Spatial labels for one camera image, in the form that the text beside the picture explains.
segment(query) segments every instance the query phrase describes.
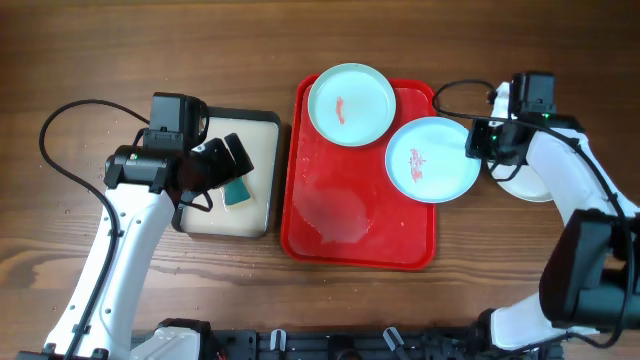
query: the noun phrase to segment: red tray rim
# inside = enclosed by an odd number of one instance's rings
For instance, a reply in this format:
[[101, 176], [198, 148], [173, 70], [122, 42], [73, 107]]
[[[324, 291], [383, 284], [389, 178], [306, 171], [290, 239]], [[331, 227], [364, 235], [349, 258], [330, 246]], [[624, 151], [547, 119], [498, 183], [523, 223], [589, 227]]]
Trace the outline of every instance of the red tray rim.
[[[293, 251], [291, 246], [289, 245], [289, 213], [291, 211], [291, 204], [293, 202], [293, 177], [295, 174], [296, 167], [296, 153], [297, 147], [294, 147], [294, 144], [298, 143], [298, 133], [300, 126], [300, 121], [302, 120], [302, 103], [304, 98], [304, 93], [308, 87], [313, 85], [316, 79], [319, 77], [319, 74], [309, 75], [307, 76], [300, 84], [298, 85], [298, 89], [296, 91], [296, 101], [294, 106], [294, 117], [293, 123], [291, 124], [291, 139], [289, 141], [289, 159], [287, 161], [287, 175], [285, 177], [286, 185], [284, 190], [284, 206], [282, 209], [282, 224], [280, 227], [280, 245], [284, 252], [289, 255], [294, 260], [305, 261], [305, 262], [313, 262], [327, 265], [342, 265], [342, 266], [361, 266], [361, 267], [370, 267], [370, 268], [379, 268], [379, 269], [393, 269], [393, 270], [422, 270], [425, 266], [427, 266], [435, 257], [436, 254], [436, 206], [432, 205], [431, 211], [429, 211], [430, 218], [427, 219], [427, 223], [433, 224], [431, 226], [432, 233], [430, 234], [433, 238], [433, 247], [431, 251], [428, 251], [424, 258], [418, 260], [413, 264], [405, 264], [400, 265], [392, 262], [383, 262], [383, 261], [365, 261], [358, 259], [348, 259], [348, 260], [338, 260], [335, 258], [328, 258], [323, 256], [308, 256], [301, 255]], [[433, 89], [427, 84], [419, 80], [410, 80], [410, 79], [389, 79], [391, 83], [391, 87], [396, 88], [412, 88], [417, 89], [425, 93], [428, 98], [433, 98], [434, 92]]]

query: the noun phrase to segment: sponge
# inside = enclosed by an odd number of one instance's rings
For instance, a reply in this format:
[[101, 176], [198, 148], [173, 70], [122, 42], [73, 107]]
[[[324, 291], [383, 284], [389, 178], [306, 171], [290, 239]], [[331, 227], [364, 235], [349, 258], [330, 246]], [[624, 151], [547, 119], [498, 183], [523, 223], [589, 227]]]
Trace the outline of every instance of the sponge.
[[242, 178], [237, 178], [225, 185], [223, 192], [225, 208], [251, 199], [251, 194]]

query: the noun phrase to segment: wooden surface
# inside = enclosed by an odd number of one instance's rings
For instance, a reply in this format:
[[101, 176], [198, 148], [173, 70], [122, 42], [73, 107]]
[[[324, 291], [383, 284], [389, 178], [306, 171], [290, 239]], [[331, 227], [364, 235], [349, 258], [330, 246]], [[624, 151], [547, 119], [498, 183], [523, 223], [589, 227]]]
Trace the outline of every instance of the wooden surface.
[[[153, 92], [178, 92], [210, 105], [274, 110], [291, 122], [297, 84], [343, 62], [434, 88], [548, 70], [557, 75], [561, 112], [577, 116], [601, 164], [640, 202], [637, 1], [59, 3], [0, 5], [2, 358], [41, 348], [97, 229], [98, 201], [46, 166], [37, 147], [46, 117], [77, 99], [111, 100], [148, 116]], [[488, 114], [483, 92], [453, 90], [444, 100]], [[102, 164], [140, 125], [116, 110], [78, 108], [56, 120], [47, 147], [104, 189]], [[536, 291], [562, 224], [552, 203], [518, 200], [482, 174], [467, 194], [438, 205], [437, 255], [421, 272], [295, 262], [280, 248], [278, 228], [233, 241], [194, 241], [167, 229], [136, 329], [167, 317], [219, 329], [464, 325]], [[637, 358], [640, 336], [625, 333], [606, 352], [566, 349], [572, 359]]]

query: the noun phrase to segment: food residue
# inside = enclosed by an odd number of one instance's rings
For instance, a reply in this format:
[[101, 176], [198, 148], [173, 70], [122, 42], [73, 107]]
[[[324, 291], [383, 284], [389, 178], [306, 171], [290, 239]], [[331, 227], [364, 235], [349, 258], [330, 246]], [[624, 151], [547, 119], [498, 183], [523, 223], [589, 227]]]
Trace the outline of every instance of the food residue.
[[341, 96], [338, 96], [338, 100], [336, 101], [336, 115], [338, 115], [338, 120], [341, 125], [344, 125], [344, 116], [342, 116], [342, 106], [344, 105], [344, 100], [342, 100]]
[[425, 160], [422, 159], [422, 153], [417, 149], [411, 149], [411, 159], [409, 159], [409, 165], [411, 166], [411, 178], [413, 182], [418, 182], [422, 179], [422, 164]]

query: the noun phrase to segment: red tray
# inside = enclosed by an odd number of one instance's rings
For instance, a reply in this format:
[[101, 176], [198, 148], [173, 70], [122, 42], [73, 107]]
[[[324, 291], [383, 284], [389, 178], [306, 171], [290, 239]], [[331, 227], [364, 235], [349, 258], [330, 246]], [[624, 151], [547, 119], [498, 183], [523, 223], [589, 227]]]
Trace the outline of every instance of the red tray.
[[420, 81], [390, 79], [396, 96], [391, 127], [373, 143], [350, 148], [329, 142], [311, 124], [307, 100], [317, 78], [304, 79], [296, 94], [280, 238], [284, 251], [302, 261], [422, 269], [435, 255], [435, 205], [400, 193], [387, 176], [384, 154], [402, 125], [435, 115], [433, 90]]

